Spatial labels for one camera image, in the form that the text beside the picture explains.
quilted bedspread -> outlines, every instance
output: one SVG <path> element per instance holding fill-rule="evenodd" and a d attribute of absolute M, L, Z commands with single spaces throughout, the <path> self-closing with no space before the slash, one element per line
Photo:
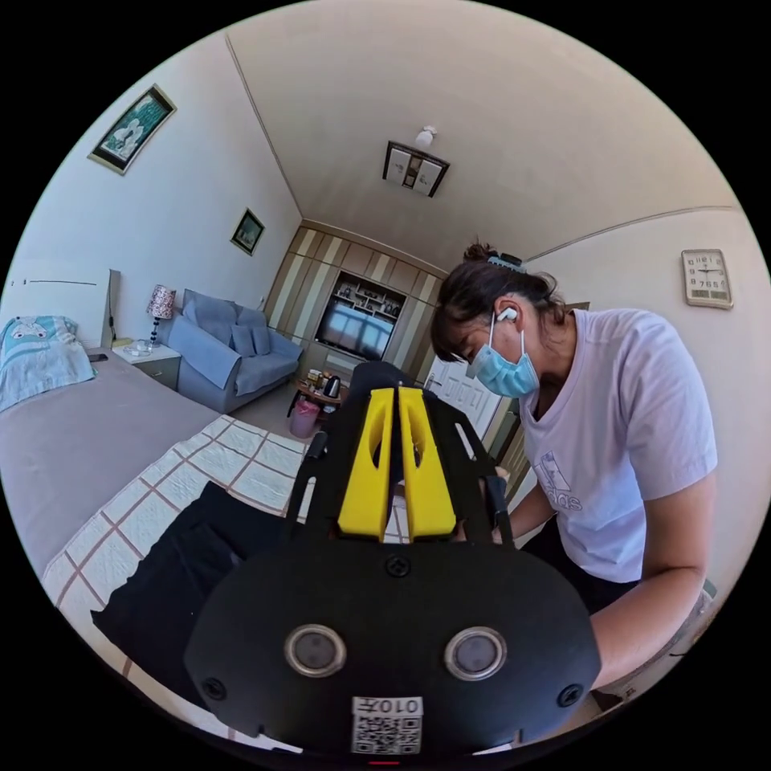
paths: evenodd
<path fill-rule="evenodd" d="M 280 747 L 220 723 L 214 715 L 182 699 L 145 674 L 94 626 L 91 611 L 104 608 L 113 590 L 137 569 L 139 560 L 174 517 L 196 500 L 211 480 L 233 497 L 283 516 L 306 445 L 225 415 L 195 436 L 174 445 L 107 502 L 51 561 L 43 586 L 75 631 L 108 663 L 156 704 L 202 730 L 252 746 Z M 305 522 L 312 487 L 299 520 Z M 403 499 L 385 533 L 386 542 L 406 541 Z"/>

white t-shirt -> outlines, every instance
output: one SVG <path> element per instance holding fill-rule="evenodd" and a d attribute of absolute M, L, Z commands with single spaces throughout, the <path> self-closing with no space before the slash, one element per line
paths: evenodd
<path fill-rule="evenodd" d="M 568 557 L 590 575 L 637 581 L 644 500 L 717 465 L 707 394 L 668 321 L 648 311 L 573 311 L 570 374 L 541 420 L 520 399 L 524 453 L 557 512 Z"/>

hair bun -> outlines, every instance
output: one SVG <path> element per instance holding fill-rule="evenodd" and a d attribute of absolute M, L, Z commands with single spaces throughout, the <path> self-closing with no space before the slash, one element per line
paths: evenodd
<path fill-rule="evenodd" d="M 463 253 L 463 261 L 465 263 L 486 263 L 491 255 L 496 254 L 498 252 L 489 243 L 481 243 L 477 239 Z"/>

television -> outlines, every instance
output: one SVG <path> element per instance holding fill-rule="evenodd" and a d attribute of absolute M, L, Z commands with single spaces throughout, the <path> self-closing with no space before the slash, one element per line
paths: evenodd
<path fill-rule="evenodd" d="M 321 317 L 316 340 L 367 361 L 380 361 L 396 320 L 352 307 L 334 297 Z"/>

blue surgical mask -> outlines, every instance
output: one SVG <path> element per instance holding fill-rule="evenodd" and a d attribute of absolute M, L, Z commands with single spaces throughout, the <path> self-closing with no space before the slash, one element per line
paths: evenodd
<path fill-rule="evenodd" d="M 490 340 L 479 349 L 474 361 L 469 365 L 469 377 L 476 377 L 479 382 L 494 394 L 512 399 L 519 399 L 531 394 L 538 388 L 536 370 L 530 356 L 524 351 L 524 330 L 520 332 L 522 353 L 516 364 L 504 359 L 492 347 L 492 330 L 496 324 L 493 313 L 490 323 Z"/>

